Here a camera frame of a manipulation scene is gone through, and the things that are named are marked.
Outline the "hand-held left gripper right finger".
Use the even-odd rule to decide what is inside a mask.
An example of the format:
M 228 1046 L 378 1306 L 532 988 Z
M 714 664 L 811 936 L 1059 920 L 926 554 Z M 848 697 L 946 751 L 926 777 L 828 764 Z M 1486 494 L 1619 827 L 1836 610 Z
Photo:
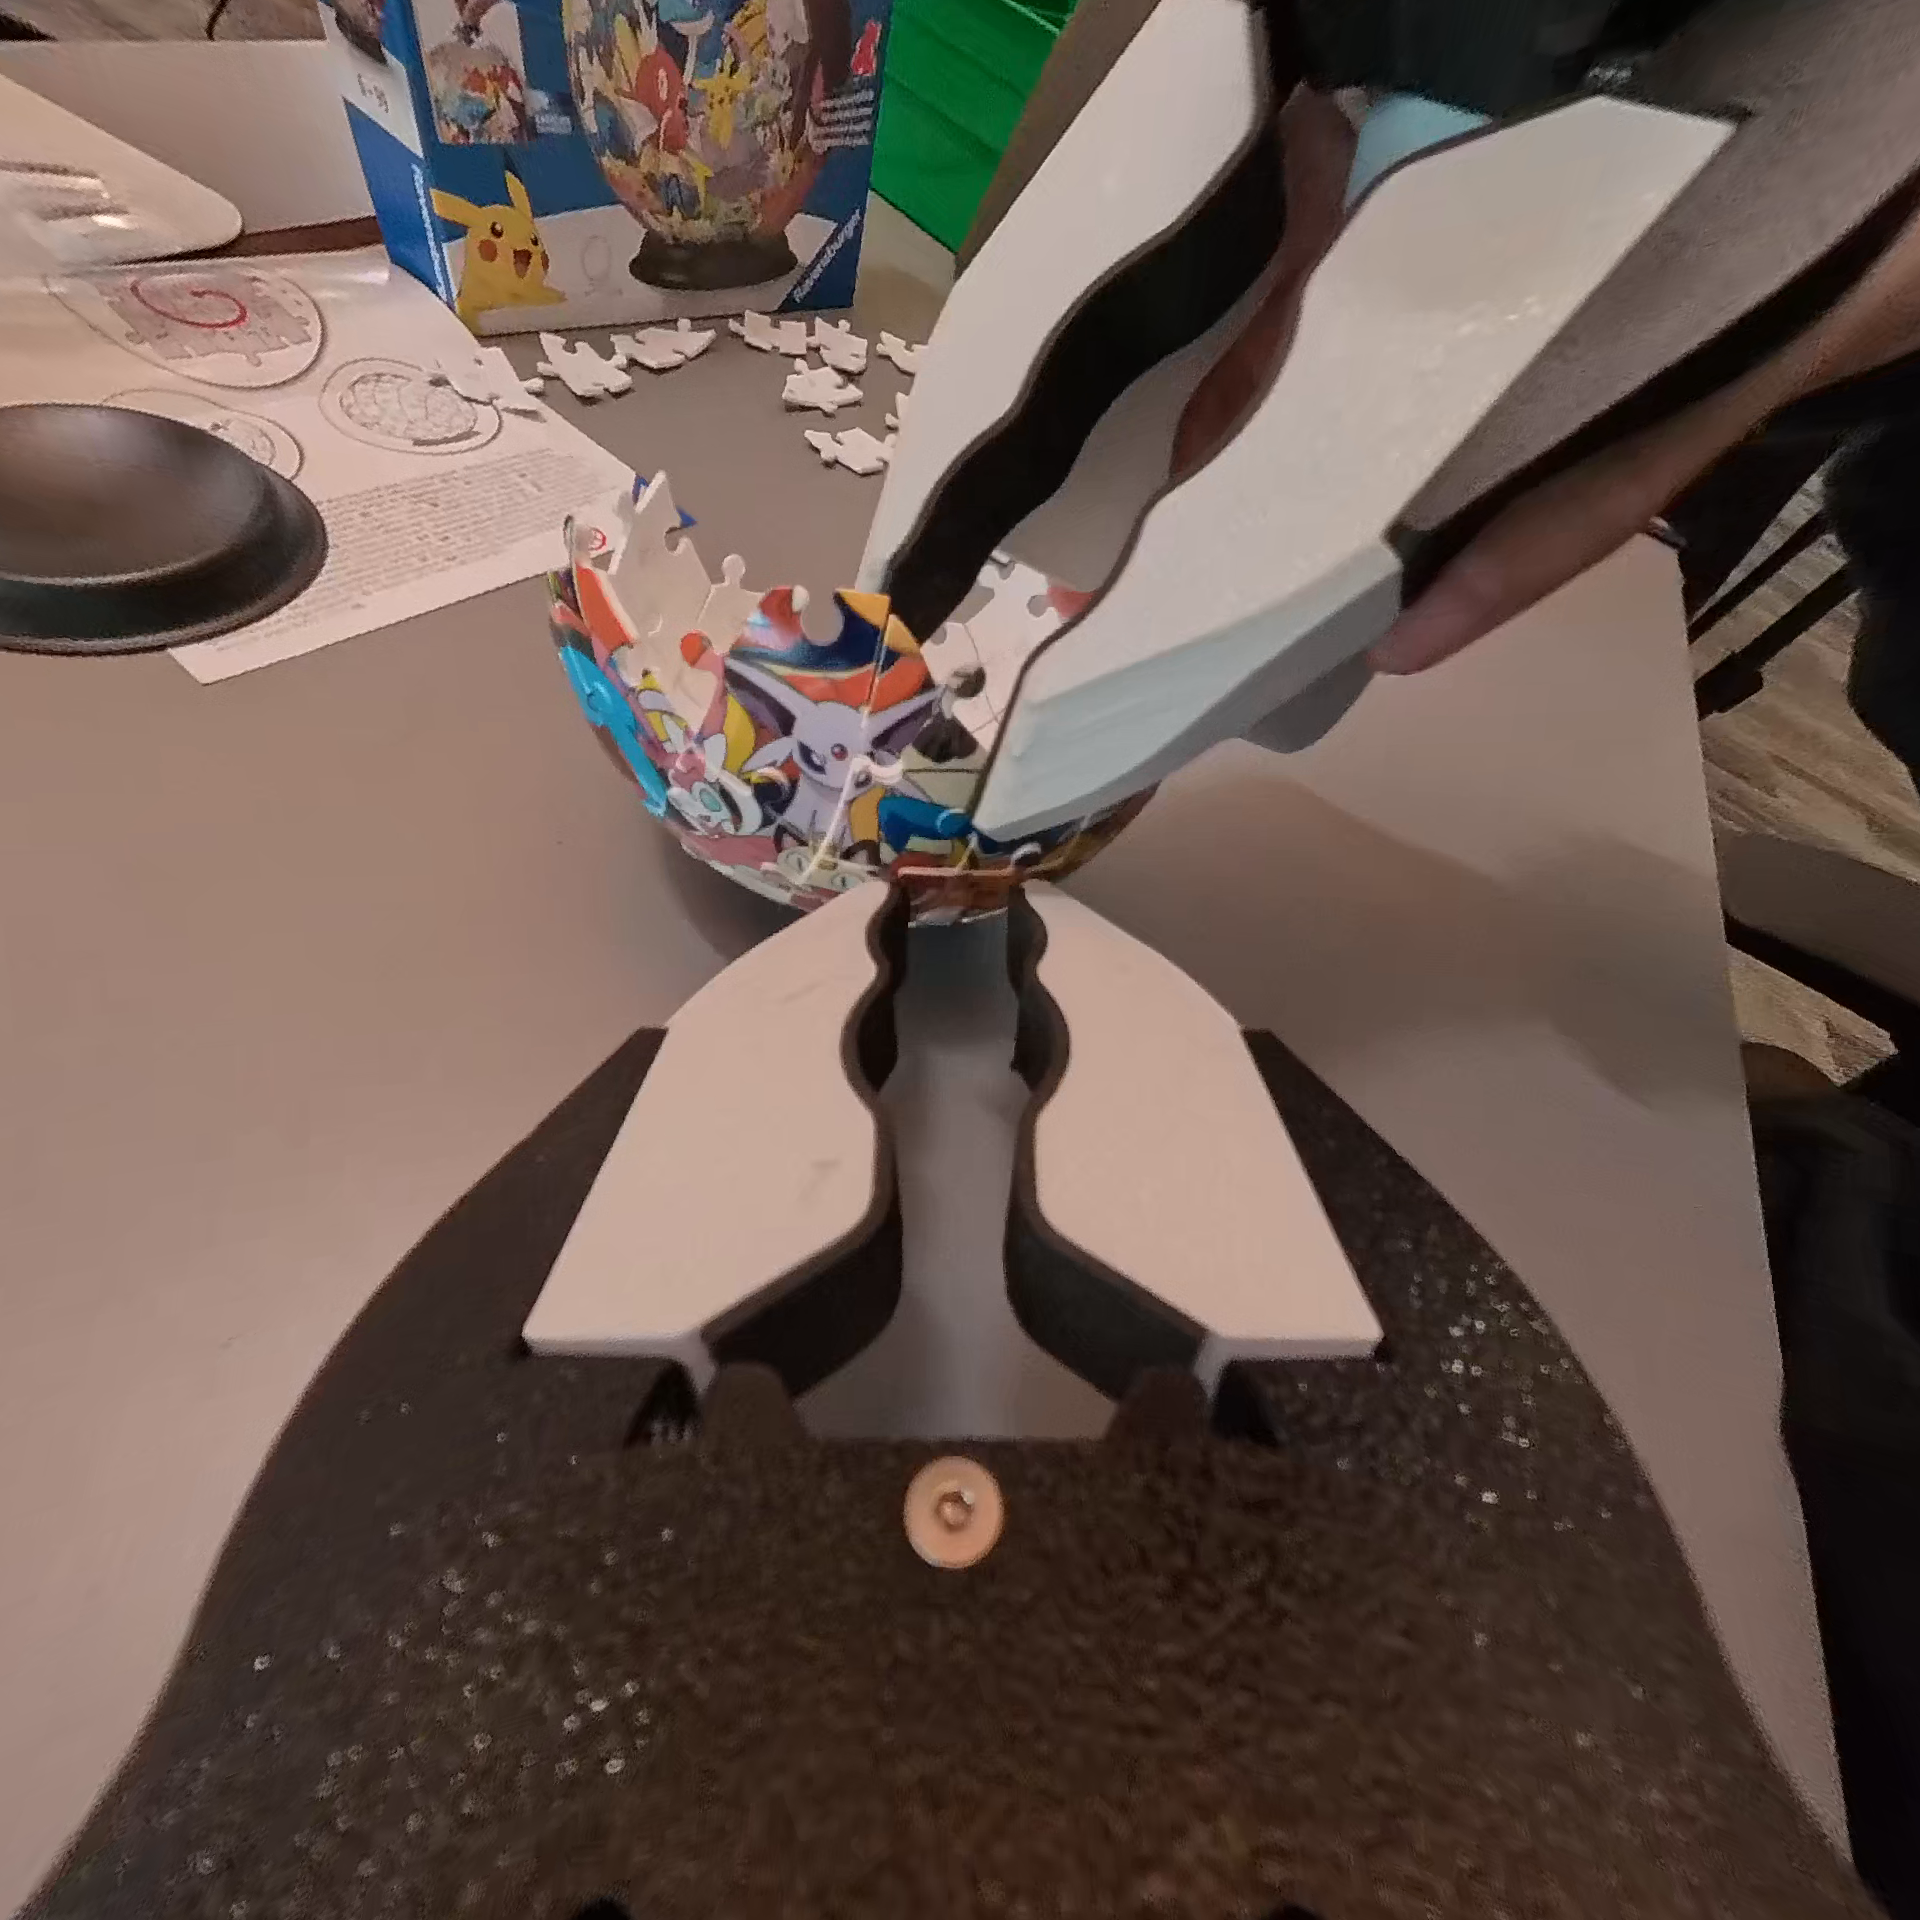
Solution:
M 1026 1090 L 1002 1278 L 1021 1331 L 1124 1403 L 1175 1368 L 1366 1360 L 1375 1306 L 1236 1021 L 1054 887 L 1008 904 Z

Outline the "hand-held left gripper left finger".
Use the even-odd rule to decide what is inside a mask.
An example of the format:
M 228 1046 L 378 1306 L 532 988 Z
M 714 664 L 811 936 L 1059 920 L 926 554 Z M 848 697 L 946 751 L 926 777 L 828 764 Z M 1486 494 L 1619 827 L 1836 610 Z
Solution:
M 522 1323 L 535 1358 L 665 1360 L 705 1388 L 765 1366 L 818 1388 L 901 1306 L 879 1090 L 909 901 L 866 884 L 748 948 L 654 1060 Z

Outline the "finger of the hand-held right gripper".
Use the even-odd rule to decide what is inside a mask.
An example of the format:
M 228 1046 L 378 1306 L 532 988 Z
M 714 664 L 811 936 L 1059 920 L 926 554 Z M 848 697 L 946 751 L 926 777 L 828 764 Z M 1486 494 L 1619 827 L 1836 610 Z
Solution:
M 1052 501 L 1101 421 L 1282 247 L 1294 3 L 1161 3 L 956 268 L 856 587 L 919 641 Z
M 1392 526 L 1734 128 L 1598 94 L 1381 178 L 1254 414 L 1026 661 L 975 830 L 1111 807 L 1356 661 L 1399 610 Z

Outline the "grey partial puzzle ball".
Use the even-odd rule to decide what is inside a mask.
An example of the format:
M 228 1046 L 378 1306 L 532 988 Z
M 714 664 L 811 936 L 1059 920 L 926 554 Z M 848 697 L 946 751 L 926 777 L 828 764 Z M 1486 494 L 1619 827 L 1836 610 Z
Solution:
M 1021 667 L 1074 596 L 991 554 L 986 601 L 919 641 L 879 596 L 836 593 L 808 638 L 805 588 L 702 567 L 668 477 L 564 526 L 545 578 L 566 684 L 676 847 L 762 901 L 814 911 L 871 880 L 914 923 L 982 923 L 1026 880 L 1065 880 L 1154 790 L 1008 840 L 975 821 Z

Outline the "pile of loose puzzle pieces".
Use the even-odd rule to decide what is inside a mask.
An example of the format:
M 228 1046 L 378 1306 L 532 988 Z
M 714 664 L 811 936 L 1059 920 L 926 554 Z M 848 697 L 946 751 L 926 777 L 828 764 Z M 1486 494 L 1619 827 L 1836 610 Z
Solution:
M 734 314 L 724 330 L 675 320 L 634 333 L 615 333 L 606 348 L 582 338 L 558 333 L 539 334 L 539 363 L 532 374 L 515 370 L 504 348 L 446 348 L 428 370 L 428 387 L 451 391 L 472 407 L 488 407 L 498 414 L 538 421 L 545 390 L 559 390 L 579 403 L 625 398 L 634 374 L 665 378 L 708 357 L 719 334 L 785 370 L 779 407 L 789 414 L 814 414 L 819 423 L 802 430 L 805 446 L 828 470 L 875 477 L 894 461 L 894 446 L 911 407 L 911 390 L 889 403 L 884 433 L 875 434 L 852 423 L 862 407 L 859 374 L 871 356 L 879 356 L 902 378 L 914 378 L 924 347 L 879 333 L 876 343 L 859 338 L 852 324 L 779 320 L 769 314 Z

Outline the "blue puzzle box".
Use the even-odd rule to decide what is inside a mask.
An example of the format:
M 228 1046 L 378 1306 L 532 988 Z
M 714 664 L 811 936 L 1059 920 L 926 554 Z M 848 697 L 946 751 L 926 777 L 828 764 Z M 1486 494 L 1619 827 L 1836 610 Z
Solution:
M 852 306 L 892 3 L 319 3 L 388 260 L 478 338 Z

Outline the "folded paper leaflet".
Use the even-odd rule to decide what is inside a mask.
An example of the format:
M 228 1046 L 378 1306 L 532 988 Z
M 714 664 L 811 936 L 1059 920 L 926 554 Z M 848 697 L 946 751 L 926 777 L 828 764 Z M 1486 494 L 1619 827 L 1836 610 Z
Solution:
M 555 414 L 469 400 L 472 338 L 379 250 L 2 271 L 2 403 L 191 423 L 288 477 L 328 558 L 288 610 L 178 646 L 196 684 L 294 661 L 564 567 L 564 524 L 634 470 Z

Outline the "black dome stand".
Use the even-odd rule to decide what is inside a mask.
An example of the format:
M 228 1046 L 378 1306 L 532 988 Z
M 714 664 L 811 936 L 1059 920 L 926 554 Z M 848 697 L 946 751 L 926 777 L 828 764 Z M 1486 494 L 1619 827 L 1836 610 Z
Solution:
M 282 611 L 319 510 L 211 433 L 124 407 L 2 410 L 2 653 L 156 656 Z

